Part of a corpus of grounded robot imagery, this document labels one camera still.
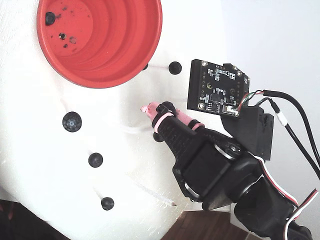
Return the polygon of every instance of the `black rubber bump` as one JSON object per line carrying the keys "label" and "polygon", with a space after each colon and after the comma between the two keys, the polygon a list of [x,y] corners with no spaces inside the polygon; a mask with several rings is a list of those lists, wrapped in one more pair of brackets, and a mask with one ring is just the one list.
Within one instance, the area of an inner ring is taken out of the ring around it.
{"label": "black rubber bump", "polygon": [[106,211],[109,211],[114,208],[115,202],[111,197],[105,197],[101,200],[102,208]]}
{"label": "black rubber bump", "polygon": [[146,70],[149,67],[149,63],[142,69],[142,71]]}
{"label": "black rubber bump", "polygon": [[78,113],[71,111],[63,117],[62,125],[68,132],[75,133],[80,130],[82,126],[82,119]]}
{"label": "black rubber bump", "polygon": [[100,153],[95,152],[89,156],[89,164],[91,167],[95,169],[100,167],[103,162],[104,162],[104,158]]}
{"label": "black rubber bump", "polygon": [[55,21],[56,21],[56,15],[54,13],[49,11],[45,14],[45,25],[46,26],[50,26],[50,25],[54,24]]}
{"label": "black rubber bump", "polygon": [[169,72],[172,75],[178,75],[179,73],[181,73],[181,71],[182,71],[182,66],[179,62],[173,61],[172,63],[170,63]]}
{"label": "black rubber bump", "polygon": [[172,102],[169,102],[169,101],[164,101],[162,103],[166,108],[168,108],[170,111],[172,111],[173,115],[174,116],[177,116],[177,110],[175,108],[175,106],[173,105]]}
{"label": "black rubber bump", "polygon": [[162,143],[164,141],[164,139],[160,136],[160,134],[154,132],[153,133],[153,139],[157,142],[157,143]]}

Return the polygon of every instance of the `pink marker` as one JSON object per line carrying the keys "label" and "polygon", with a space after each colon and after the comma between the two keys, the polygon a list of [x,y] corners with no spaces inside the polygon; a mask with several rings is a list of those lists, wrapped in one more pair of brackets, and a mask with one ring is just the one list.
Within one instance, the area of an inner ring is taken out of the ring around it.
{"label": "pink marker", "polygon": [[[154,121],[155,117],[157,116],[157,107],[159,106],[159,103],[157,102],[151,102],[148,106],[142,106],[140,108],[140,110],[143,113],[146,113],[146,115],[149,117],[149,119],[151,120],[151,122]],[[185,125],[189,125],[190,122],[193,120],[192,117],[188,116],[187,114],[183,113],[182,111],[180,111],[179,109],[176,110],[176,117]],[[196,123],[193,127],[192,130],[196,130],[199,127],[205,127],[205,125],[203,123]]]}

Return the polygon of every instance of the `robotic arm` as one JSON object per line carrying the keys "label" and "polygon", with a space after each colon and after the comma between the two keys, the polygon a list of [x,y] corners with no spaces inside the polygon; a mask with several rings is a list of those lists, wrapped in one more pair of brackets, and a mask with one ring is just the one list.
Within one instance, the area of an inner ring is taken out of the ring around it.
{"label": "robotic arm", "polygon": [[260,237],[312,240],[308,228],[288,222],[298,203],[274,182],[261,158],[270,157],[272,115],[246,106],[240,121],[222,116],[230,138],[170,102],[152,102],[141,111],[152,122],[154,139],[164,141],[175,156],[172,171],[185,197],[201,202],[204,210],[236,203],[237,219]]}

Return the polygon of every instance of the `wire bundle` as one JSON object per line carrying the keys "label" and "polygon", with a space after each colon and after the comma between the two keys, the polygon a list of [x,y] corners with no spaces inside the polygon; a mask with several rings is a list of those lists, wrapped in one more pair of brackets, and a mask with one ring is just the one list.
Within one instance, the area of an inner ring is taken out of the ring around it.
{"label": "wire bundle", "polygon": [[249,102],[255,95],[259,95],[259,94],[263,94],[264,92],[262,90],[257,90],[254,92],[250,92],[250,93],[246,93],[241,102],[239,103],[239,106],[236,108],[236,110],[240,113],[241,107],[243,106],[243,104],[245,104],[246,102]]}
{"label": "wire bundle", "polygon": [[[320,180],[320,156],[318,153],[318,149],[312,134],[312,130],[309,124],[309,120],[307,118],[307,115],[303,109],[303,107],[300,105],[300,103],[294,99],[292,96],[284,93],[284,92],[279,92],[279,91],[270,91],[270,90],[257,90],[255,92],[251,92],[249,94],[246,94],[241,103],[239,104],[237,110],[240,112],[242,105],[246,102],[249,101],[250,99],[252,99],[255,95],[257,94],[263,94],[264,96],[267,96],[263,99],[261,99],[260,101],[258,101],[255,106],[260,106],[262,103],[269,101],[273,110],[275,111],[275,114],[278,118],[278,120],[280,121],[280,123],[285,127],[285,129],[287,130],[287,132],[289,133],[289,135],[291,136],[291,138],[294,140],[294,142],[296,143],[296,145],[298,146],[298,148],[300,149],[300,151],[303,153],[303,155],[305,156],[305,158],[307,159],[307,161],[309,162],[309,164],[312,166],[314,172],[316,173],[317,177]],[[305,147],[302,145],[302,143],[300,142],[300,140],[298,139],[298,137],[296,136],[296,134],[294,133],[294,131],[292,130],[292,128],[290,127],[288,120],[286,119],[286,117],[284,116],[284,114],[281,112],[281,110],[279,109],[278,105],[272,100],[272,98],[270,97],[275,97],[275,98],[282,98],[285,99],[287,101],[289,101],[290,103],[292,103],[297,110],[299,111],[302,120],[304,122],[304,126],[306,128],[307,131],[307,135],[311,144],[311,148],[312,151],[314,153],[316,162],[318,163],[318,165],[315,163],[315,161],[313,160],[313,158],[309,155],[309,153],[307,152],[307,150],[305,149]],[[283,231],[283,239],[284,240],[288,240],[288,228],[289,225],[292,221],[295,221],[301,214],[301,212],[316,198],[316,196],[319,194],[317,189],[314,189],[310,195],[306,198],[306,200],[300,205],[298,206],[298,201],[291,196],[289,193],[287,193],[285,190],[283,190],[276,182],[275,180],[272,178],[272,176],[270,175],[270,173],[267,170],[267,167],[265,165],[265,161],[258,156],[254,156],[256,159],[259,160],[259,162],[261,163],[261,167],[263,169],[263,175],[265,178],[268,179],[268,181],[278,190],[278,192],[283,195],[285,198],[287,198],[295,207],[296,210],[292,213],[292,215],[288,218],[285,226],[284,226],[284,231]]]}

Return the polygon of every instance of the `circuit board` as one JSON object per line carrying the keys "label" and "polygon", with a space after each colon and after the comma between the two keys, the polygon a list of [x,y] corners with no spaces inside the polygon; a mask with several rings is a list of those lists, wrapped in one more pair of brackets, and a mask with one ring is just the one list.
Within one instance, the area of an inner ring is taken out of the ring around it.
{"label": "circuit board", "polygon": [[187,109],[237,118],[235,109],[249,92],[249,85],[250,78],[230,63],[221,66],[195,59],[191,63]]}

